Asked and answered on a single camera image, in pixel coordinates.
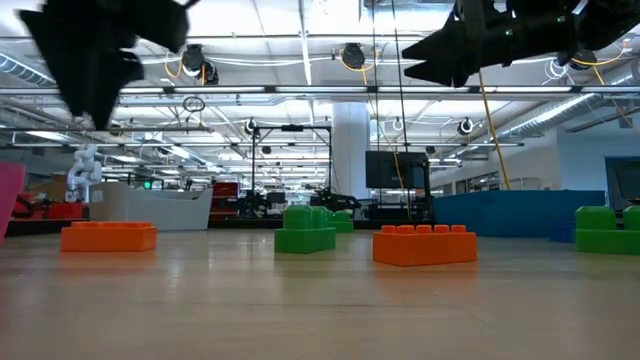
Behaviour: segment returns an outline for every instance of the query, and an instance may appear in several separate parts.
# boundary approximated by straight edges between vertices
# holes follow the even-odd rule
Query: black cable
[[[409,139],[407,138],[407,123],[406,123],[406,116],[405,116],[405,112],[404,112],[404,90],[402,88],[402,65],[400,65],[400,43],[398,41],[398,25],[396,23],[396,1],[395,0],[391,0],[391,12],[393,14],[393,23],[394,23],[394,33],[395,33],[395,40],[396,40],[396,57],[398,60],[398,83],[399,83],[399,87],[400,87],[400,108],[402,110],[402,131],[404,134],[404,148],[406,150],[407,153],[409,153]],[[411,187],[409,186],[409,178],[410,178],[410,166],[407,166],[407,206],[409,208],[409,221],[412,220],[412,215],[411,215]]]

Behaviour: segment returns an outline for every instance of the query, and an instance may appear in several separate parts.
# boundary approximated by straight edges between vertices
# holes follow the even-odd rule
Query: ceiling pipe
[[[231,132],[237,136],[239,139],[244,139],[245,141],[249,141],[249,138],[245,136],[241,131],[239,131],[231,122],[231,119],[225,114],[222,110],[220,110],[217,106],[208,106],[209,109],[218,117],[220,120],[224,121],[227,124],[227,128],[231,130]]]
[[[56,86],[55,81],[49,76],[3,53],[0,53],[0,71],[35,86]]]
[[[636,86],[640,84],[640,62],[635,59],[628,64],[607,72],[604,75],[605,84],[614,86]],[[600,85],[597,80],[590,85]],[[575,119],[590,111],[597,110],[610,104],[610,99],[602,94],[580,94],[559,102],[548,102],[535,109],[516,117],[498,129],[498,140],[506,140],[512,137],[526,138],[534,134],[540,134],[565,121]],[[477,137],[474,142],[488,143],[493,141],[489,134]],[[470,147],[456,149],[449,157],[460,156],[467,151],[477,148]]]

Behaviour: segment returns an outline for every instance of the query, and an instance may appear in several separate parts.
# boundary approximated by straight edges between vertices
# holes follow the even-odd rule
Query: metal pole
[[[251,192],[256,194],[256,130],[251,132]]]
[[[331,130],[329,131],[329,194],[331,194],[331,169],[333,164],[333,140]]]

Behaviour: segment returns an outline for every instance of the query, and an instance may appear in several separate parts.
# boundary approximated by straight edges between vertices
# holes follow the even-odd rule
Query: green toy brick
[[[275,252],[311,254],[336,248],[336,229],[278,229],[275,233]]]
[[[344,210],[337,211],[333,217],[333,221],[336,221],[336,222],[351,221],[351,214],[348,211],[344,211]]]
[[[597,254],[640,255],[640,231],[576,229],[576,250]]]
[[[640,206],[629,206],[622,213],[624,229],[640,231]]]
[[[308,205],[292,205],[284,211],[285,229],[313,229],[313,211]]]
[[[326,229],[330,226],[330,223],[333,221],[333,212],[329,211],[324,206],[312,206],[311,211],[313,212],[313,228],[314,229]]]
[[[351,221],[333,221],[330,226],[334,227],[338,234],[353,232],[353,223]]]
[[[583,206],[576,210],[576,229],[615,230],[616,214],[606,206]]]

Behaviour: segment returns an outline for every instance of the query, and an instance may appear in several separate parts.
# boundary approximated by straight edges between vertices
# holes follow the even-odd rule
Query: white column
[[[333,104],[334,192],[371,197],[365,182],[365,152],[369,150],[369,110],[366,103]]]

